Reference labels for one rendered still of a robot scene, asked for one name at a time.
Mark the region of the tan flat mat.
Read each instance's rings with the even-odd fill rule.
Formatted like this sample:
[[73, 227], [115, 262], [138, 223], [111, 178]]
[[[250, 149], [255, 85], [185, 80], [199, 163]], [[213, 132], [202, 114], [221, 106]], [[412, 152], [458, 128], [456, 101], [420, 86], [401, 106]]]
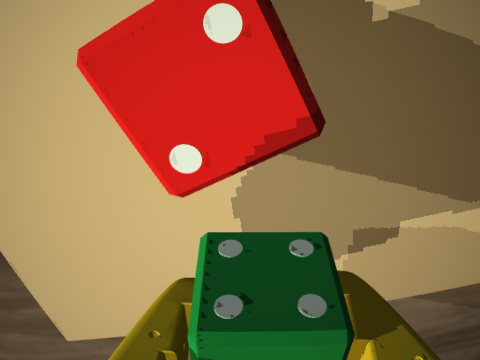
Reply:
[[480, 283], [480, 0], [272, 0], [319, 137], [171, 195], [77, 67], [154, 0], [0, 0], [0, 251], [67, 341], [127, 336], [207, 232], [322, 232], [386, 301]]

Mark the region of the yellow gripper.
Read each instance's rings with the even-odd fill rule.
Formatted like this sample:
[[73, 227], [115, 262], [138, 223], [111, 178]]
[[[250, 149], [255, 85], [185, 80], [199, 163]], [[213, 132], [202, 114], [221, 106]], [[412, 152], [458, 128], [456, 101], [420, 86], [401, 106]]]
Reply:
[[[368, 283], [337, 271], [355, 333], [347, 360], [441, 360]], [[195, 278], [172, 283], [108, 360], [188, 360]]]

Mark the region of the green die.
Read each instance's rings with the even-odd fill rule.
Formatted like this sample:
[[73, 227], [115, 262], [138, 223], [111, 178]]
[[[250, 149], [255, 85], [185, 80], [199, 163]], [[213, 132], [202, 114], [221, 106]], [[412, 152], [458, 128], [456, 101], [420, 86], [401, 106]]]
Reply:
[[200, 238], [191, 360], [347, 360], [354, 336], [322, 232]]

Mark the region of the red die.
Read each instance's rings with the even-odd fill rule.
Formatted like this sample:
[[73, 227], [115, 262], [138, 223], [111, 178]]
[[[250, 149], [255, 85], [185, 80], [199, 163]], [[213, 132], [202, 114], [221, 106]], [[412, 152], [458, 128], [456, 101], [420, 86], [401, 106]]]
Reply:
[[326, 123], [271, 0], [154, 0], [78, 49], [77, 67], [182, 198]]

